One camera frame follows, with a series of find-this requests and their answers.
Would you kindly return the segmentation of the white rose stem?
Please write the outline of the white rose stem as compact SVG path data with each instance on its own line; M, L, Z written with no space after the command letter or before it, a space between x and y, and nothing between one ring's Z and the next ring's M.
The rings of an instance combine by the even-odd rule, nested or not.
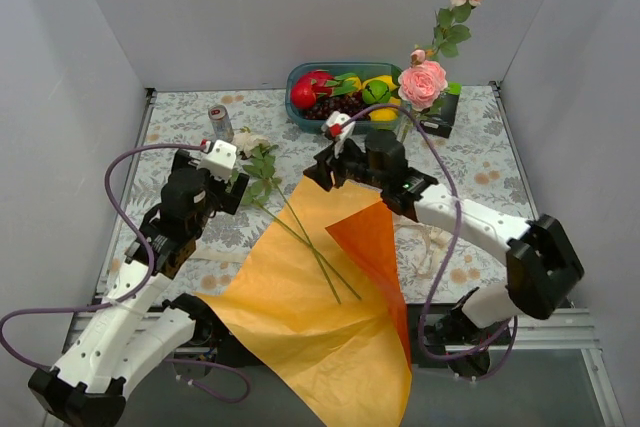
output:
M242 170L244 173L248 174L251 178L255 180L255 184L257 185L257 192L249 194L248 204L254 207L257 207L262 212L266 213L271 217L272 220L276 222L277 225L282 227L285 231L291 234L296 240L300 241L309 251L312 253L313 257L318 264L320 271L334 297L338 305L342 304L342 300L337 291L337 288L329 274L329 271L336 273L336 269L328 262L328 260L324 257L323 254L315 247L313 244L310 235L307 230L303 226L299 216L291 206L289 200L285 196L282 189L276 183L275 177L271 175L270 177L264 176L262 174L262 169L253 165L243 166ZM286 210L293 215L293 219L297 225L297 229L291 227L285 221L281 220L276 214L272 213L267 207L266 202L269 200L271 196L271 191L275 190L279 197L284 201L284 206Z
M270 177L271 175L273 175L275 177L276 183L281 188L282 179L276 174L276 165L275 165L276 158L275 158L274 151L278 148L277 145L272 144L265 136L252 132L248 127L243 127L240 129L238 133L235 133L232 143L237 147L238 153L240 154L241 158L244 161L244 163L239 167L239 169L242 172L243 172L242 170L243 166L253 165L253 166L259 167L262 169L262 174L264 176ZM248 204L249 194L256 193L256 192L257 192L257 185L255 184L255 180L249 176L249 185L244 193L244 197L241 201L241 204L243 206L249 206L249 207L258 209L257 207L254 207ZM337 269L336 269L336 273L329 271L329 274L330 276L331 274L333 274L337 278L337 280L344 287L346 287L347 290L357 300L362 299L360 294L351 286L351 284L344 278L344 276Z

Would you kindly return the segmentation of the pink rose stem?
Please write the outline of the pink rose stem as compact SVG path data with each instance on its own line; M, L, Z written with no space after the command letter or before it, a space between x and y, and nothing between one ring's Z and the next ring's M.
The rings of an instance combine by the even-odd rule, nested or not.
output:
M401 100L422 128L442 136L446 132L442 109L447 106L448 81L446 71L431 60L423 48L410 54L410 65L398 77Z

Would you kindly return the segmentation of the cream printed ribbon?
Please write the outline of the cream printed ribbon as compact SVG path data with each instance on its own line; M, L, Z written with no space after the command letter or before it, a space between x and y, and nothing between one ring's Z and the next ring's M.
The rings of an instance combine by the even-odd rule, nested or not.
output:
M450 239L442 229L405 221L393 224L397 265L401 274L413 274L419 279L432 279L436 271L436 262L444 252L445 244ZM211 261L228 264L243 264L247 253L222 252L211 246L198 247L192 260Z

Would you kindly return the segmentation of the orange paper bouquet wrap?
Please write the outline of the orange paper bouquet wrap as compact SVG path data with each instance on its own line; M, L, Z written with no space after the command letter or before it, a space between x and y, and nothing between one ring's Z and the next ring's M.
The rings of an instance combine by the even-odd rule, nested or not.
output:
M303 179L289 202L362 299L331 274L338 305L313 255L273 222L206 303L324 424L397 426L412 373L391 212L352 182L326 192Z

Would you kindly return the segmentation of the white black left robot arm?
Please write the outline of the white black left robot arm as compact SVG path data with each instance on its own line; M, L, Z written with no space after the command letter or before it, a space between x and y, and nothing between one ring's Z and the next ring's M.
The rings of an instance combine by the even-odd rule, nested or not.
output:
M218 346L228 330L201 299L181 294L163 304L144 331L141 321L196 250L207 223L233 215L248 184L232 176L237 150L219 142L197 159L178 150L160 201L149 209L112 287L67 352L37 369L28 386L69 426L114 426L135 387L176 348Z

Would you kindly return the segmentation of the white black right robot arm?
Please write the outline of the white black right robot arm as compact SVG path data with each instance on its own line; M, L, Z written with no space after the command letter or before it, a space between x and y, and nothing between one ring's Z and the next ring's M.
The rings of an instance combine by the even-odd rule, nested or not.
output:
M457 199L411 167L403 144L389 131L369 132L362 147L351 139L335 142L314 160L304 174L325 191L347 180L377 188L393 213L458 234L505 266L504 281L472 290L429 328L442 341L475 344L489 327L518 315L546 320L584 276L557 219L528 220Z

